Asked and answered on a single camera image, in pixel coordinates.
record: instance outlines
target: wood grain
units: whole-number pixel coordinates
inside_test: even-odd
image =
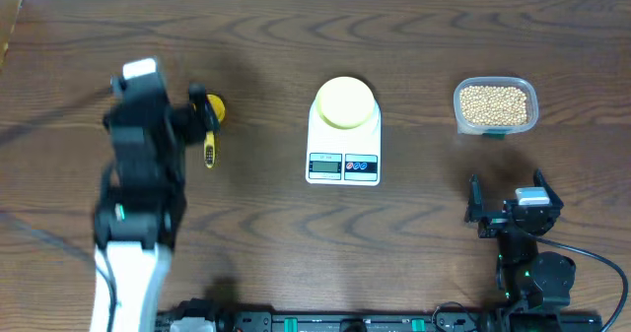
[[[541,167],[566,203],[552,239],[631,271],[631,0],[26,0],[0,75],[0,209],[92,250],[112,151],[103,90],[157,55],[174,102],[227,100],[220,165],[187,153],[189,208],[161,308],[211,295],[293,310],[431,310],[501,299],[496,246],[462,222]],[[383,110],[376,188],[304,180],[307,114],[339,75]],[[504,141],[456,134],[464,78],[529,80],[541,117]],[[1,224],[0,330],[86,330],[94,272]],[[572,308],[613,311],[615,273],[578,264]],[[623,313],[615,331],[631,328]]]

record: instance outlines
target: black cable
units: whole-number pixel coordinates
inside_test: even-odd
[[[622,312],[622,308],[624,308],[624,304],[627,301],[627,295],[629,294],[629,282],[627,281],[627,276],[624,274],[624,271],[622,270],[622,268],[620,268],[617,264],[613,263],[612,261],[610,261],[610,260],[608,260],[608,259],[606,259],[606,258],[604,258],[604,257],[602,257],[600,255],[597,255],[595,253],[591,253],[588,250],[577,248],[577,247],[571,246],[569,244],[563,244],[563,243],[555,242],[553,240],[549,240],[549,239],[546,239],[546,238],[539,237],[539,236],[536,236],[534,234],[531,234],[531,233],[525,231],[524,229],[522,229],[517,224],[517,222],[515,221],[515,218],[512,218],[512,220],[513,220],[513,224],[515,224],[515,226],[518,228],[518,230],[520,230],[520,232],[522,232],[523,234],[527,235],[528,237],[534,239],[535,241],[543,243],[543,244],[547,244],[547,245],[550,245],[550,246],[553,246],[553,247],[567,249],[567,250],[569,250],[571,252],[583,254],[584,256],[593,258],[593,259],[597,260],[598,262],[601,262],[601,263],[604,263],[604,264],[608,265],[614,271],[616,271],[616,273],[618,273],[618,275],[622,279],[622,296],[620,297],[620,301],[618,302],[618,306],[615,308],[615,310],[613,310],[613,314],[611,314],[611,317],[609,317],[609,320],[600,329],[600,332],[607,331],[613,325],[615,320],[618,318],[618,316]]]
[[[116,280],[114,279],[114,272],[111,269],[111,264],[109,264],[109,259],[107,259],[107,252],[102,249],[101,254],[103,255],[103,260],[105,261],[105,266],[107,267],[107,274],[109,279],[105,279],[107,283],[107,288],[109,289],[109,317],[107,318],[107,332],[111,332],[111,329],[114,326],[114,316],[116,315],[116,305],[118,304],[118,300],[116,297]]]
[[[434,324],[434,326],[436,327],[437,330],[439,330],[440,332],[447,332],[445,331],[443,328],[439,327],[438,323],[436,322],[436,315],[438,314],[438,311],[441,310],[441,308],[450,305],[450,304],[454,304],[459,306],[462,311],[464,311],[464,313],[466,313],[466,316],[471,320],[471,322],[473,322],[473,325],[475,325],[475,328],[472,330],[468,330],[466,332],[475,332],[479,329],[478,323],[479,320],[476,320],[475,318],[473,318],[473,316],[471,316],[471,314],[469,313],[469,311],[466,309],[466,307],[464,307],[460,302],[456,302],[456,301],[447,301],[447,302],[443,302],[440,305],[438,305],[438,307],[436,307],[436,310],[434,311],[434,313],[432,313],[432,323]]]
[[[7,213],[0,211],[0,219],[3,221],[9,222],[14,228],[22,230],[24,232],[28,232],[31,236],[37,238],[38,240],[60,248],[64,252],[69,255],[84,261],[90,264],[91,267],[95,268],[97,272],[105,279],[105,283],[107,284],[107,289],[109,290],[109,319],[107,322],[107,332],[111,332],[113,328],[113,320],[114,314],[116,312],[116,282],[114,280],[113,272],[111,271],[111,266],[109,265],[109,260],[107,259],[107,254],[102,251],[102,255],[105,260],[105,266],[107,267],[108,273],[104,272],[101,269],[97,262],[93,257],[91,257],[88,253],[83,250],[73,246],[72,244],[66,242],[63,238],[56,236],[51,232],[47,232],[44,230],[35,230],[29,224],[23,222],[22,220],[15,218]]]

